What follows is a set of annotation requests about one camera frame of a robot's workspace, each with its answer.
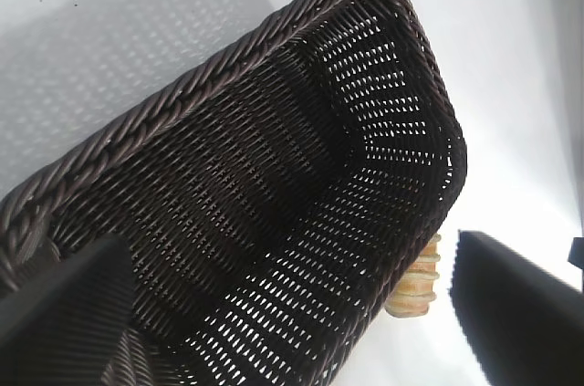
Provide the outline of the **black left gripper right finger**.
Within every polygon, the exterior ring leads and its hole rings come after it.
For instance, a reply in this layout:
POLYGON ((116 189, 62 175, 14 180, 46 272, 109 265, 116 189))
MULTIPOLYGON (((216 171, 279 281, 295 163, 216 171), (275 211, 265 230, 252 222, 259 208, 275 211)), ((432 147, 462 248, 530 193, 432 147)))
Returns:
POLYGON ((583 295, 516 251, 462 231, 450 297, 492 385, 580 385, 583 295))

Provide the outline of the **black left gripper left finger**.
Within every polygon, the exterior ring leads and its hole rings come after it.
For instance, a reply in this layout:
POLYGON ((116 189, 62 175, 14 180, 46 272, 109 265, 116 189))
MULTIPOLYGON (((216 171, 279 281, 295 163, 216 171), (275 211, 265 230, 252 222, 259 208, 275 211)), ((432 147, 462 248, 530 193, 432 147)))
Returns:
POLYGON ((130 321, 130 250, 106 235, 1 301, 4 385, 97 385, 130 321))

